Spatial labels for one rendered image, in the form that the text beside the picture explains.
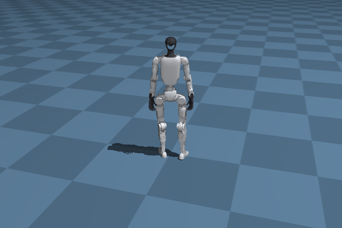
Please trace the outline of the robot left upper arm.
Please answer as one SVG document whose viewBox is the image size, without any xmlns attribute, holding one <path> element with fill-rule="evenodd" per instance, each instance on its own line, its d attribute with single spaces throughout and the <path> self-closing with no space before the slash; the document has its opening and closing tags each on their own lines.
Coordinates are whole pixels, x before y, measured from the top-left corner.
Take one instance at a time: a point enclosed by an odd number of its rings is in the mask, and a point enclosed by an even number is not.
<svg viewBox="0 0 342 228">
<path fill-rule="evenodd" d="M 160 59 L 161 56 L 157 56 L 153 58 L 153 62 L 152 62 L 152 81 L 157 81 L 158 80 L 158 67 L 159 67 L 159 63 L 160 63 Z"/>
</svg>

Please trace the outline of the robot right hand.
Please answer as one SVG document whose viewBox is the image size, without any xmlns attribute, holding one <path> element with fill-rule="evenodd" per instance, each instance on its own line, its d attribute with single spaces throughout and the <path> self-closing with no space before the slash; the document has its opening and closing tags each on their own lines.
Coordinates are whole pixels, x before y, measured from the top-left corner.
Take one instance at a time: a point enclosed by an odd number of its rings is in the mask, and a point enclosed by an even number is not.
<svg viewBox="0 0 342 228">
<path fill-rule="evenodd" d="M 193 98 L 194 98 L 193 93 L 191 93 L 191 94 L 190 94 L 190 97 L 188 96 L 188 98 L 189 98 L 189 101 L 188 101 L 188 103 L 187 103 L 186 105 L 189 104 L 189 107 L 187 108 L 187 111 L 193 109 Z"/>
</svg>

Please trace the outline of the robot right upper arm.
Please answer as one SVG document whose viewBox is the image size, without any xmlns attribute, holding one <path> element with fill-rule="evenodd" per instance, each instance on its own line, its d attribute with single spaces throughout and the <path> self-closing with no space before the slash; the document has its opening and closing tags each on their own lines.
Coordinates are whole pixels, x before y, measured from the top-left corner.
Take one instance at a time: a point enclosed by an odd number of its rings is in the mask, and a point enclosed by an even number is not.
<svg viewBox="0 0 342 228">
<path fill-rule="evenodd" d="M 181 64 L 183 65 L 184 70 L 184 80 L 189 81 L 190 80 L 190 67 L 187 57 L 180 57 Z"/>
</svg>

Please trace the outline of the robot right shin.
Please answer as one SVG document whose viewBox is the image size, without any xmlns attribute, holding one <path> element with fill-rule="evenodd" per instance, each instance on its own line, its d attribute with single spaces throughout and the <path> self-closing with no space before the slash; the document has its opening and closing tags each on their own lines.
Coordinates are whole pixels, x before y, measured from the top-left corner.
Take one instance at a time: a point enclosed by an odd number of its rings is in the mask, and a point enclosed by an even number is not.
<svg viewBox="0 0 342 228">
<path fill-rule="evenodd" d="M 183 123 L 182 131 L 178 132 L 178 139 L 180 142 L 181 153 L 185 153 L 185 142 L 186 142 L 186 125 Z"/>
</svg>

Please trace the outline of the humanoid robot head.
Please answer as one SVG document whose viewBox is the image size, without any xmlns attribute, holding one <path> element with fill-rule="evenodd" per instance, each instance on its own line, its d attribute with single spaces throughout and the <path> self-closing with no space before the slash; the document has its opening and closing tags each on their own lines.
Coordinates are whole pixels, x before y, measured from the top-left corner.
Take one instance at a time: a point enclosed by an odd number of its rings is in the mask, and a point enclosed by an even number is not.
<svg viewBox="0 0 342 228">
<path fill-rule="evenodd" d="M 174 55 L 174 49 L 176 47 L 176 39 L 174 37 L 168 37 L 165 40 L 165 44 L 166 44 L 166 48 L 168 50 L 168 53 L 165 55 L 165 57 L 167 58 L 175 58 L 176 55 Z M 167 45 L 172 46 L 175 45 L 174 48 L 172 50 L 170 50 Z"/>
</svg>

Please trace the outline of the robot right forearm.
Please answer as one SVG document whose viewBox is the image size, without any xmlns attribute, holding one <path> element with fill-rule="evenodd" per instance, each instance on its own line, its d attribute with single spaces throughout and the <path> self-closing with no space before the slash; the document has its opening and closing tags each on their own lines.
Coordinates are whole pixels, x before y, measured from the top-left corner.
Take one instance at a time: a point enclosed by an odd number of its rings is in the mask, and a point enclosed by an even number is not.
<svg viewBox="0 0 342 228">
<path fill-rule="evenodd" d="M 190 80 L 186 82 L 186 87 L 187 87 L 187 91 L 188 91 L 188 96 L 190 97 L 190 94 L 193 93 L 191 75 L 190 75 Z M 193 93 L 193 95 L 194 95 L 194 93 Z"/>
</svg>

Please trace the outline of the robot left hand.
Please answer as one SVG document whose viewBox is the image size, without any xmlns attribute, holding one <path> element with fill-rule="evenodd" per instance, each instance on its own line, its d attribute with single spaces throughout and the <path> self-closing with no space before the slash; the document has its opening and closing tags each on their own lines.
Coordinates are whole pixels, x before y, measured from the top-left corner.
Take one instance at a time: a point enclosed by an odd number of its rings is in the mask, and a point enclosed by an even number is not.
<svg viewBox="0 0 342 228">
<path fill-rule="evenodd" d="M 151 111 L 155 111 L 156 109 L 154 108 L 154 105 L 153 105 L 153 104 L 155 104 L 155 102 L 154 102 L 154 97 L 152 97 L 152 93 L 149 94 L 149 98 L 150 98 L 150 100 L 149 100 L 149 109 Z"/>
</svg>

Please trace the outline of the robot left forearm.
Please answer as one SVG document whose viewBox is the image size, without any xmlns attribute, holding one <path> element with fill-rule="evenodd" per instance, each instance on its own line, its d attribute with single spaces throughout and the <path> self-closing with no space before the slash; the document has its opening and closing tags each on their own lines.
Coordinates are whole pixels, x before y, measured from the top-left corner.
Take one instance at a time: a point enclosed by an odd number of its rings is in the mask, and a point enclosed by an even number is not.
<svg viewBox="0 0 342 228">
<path fill-rule="evenodd" d="M 157 82 L 156 81 L 152 81 L 152 75 L 151 75 L 151 81 L 150 81 L 150 93 L 152 93 L 152 97 L 155 96 L 155 92 L 156 92 L 156 85 L 157 85 Z"/>
</svg>

